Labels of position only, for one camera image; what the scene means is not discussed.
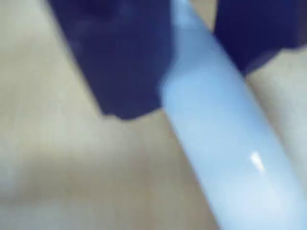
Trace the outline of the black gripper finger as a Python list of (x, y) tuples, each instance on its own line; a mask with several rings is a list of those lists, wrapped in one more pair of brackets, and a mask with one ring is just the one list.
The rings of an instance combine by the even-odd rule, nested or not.
[(161, 106), (173, 55), (168, 0), (51, 0), (51, 10), (102, 112), (129, 120)]
[(242, 74), (307, 43), (306, 0), (219, 0), (214, 35)]

